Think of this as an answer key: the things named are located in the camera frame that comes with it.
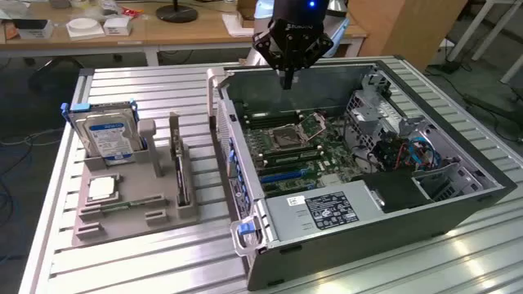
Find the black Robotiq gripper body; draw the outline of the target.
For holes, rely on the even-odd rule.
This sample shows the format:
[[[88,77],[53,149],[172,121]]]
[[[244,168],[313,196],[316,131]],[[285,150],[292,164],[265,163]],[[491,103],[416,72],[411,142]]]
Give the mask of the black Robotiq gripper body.
[[[284,21],[285,59],[288,66],[288,40],[294,36],[324,33],[325,1],[274,1],[272,21]]]

